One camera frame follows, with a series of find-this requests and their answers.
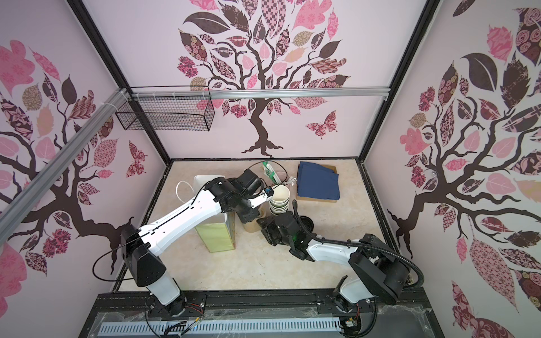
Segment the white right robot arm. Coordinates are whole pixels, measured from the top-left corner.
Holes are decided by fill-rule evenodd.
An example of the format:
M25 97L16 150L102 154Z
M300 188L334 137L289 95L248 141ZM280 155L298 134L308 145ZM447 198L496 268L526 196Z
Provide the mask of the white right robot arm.
M395 305L404 291L411 268L404 259L372 234L343 242L325 239L314 232L314 221L292 211L260 218L261 233L271 246L287 246L301 261L330 262L347 266L330 296L331 306L349 313L361 301L377 300Z

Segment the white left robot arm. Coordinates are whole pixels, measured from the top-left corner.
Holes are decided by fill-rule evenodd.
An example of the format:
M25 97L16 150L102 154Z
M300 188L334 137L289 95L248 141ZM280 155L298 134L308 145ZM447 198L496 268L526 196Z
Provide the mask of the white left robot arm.
M252 170L241 176L215 177L205 182L191 200L153 223L121 233L121 256L135 284L152 293L163 306L184 299L183 292L160 259L166 249L208 219L234 212L248 223L259 215L259 207L274 195L273 187Z

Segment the black cup lid stack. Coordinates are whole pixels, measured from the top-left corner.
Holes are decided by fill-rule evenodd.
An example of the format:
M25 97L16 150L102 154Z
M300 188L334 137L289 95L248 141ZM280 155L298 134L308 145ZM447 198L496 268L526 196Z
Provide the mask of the black cup lid stack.
M312 221L310 217L303 215L300 217L300 220L303 226L308 230L308 232L314 231L314 222Z

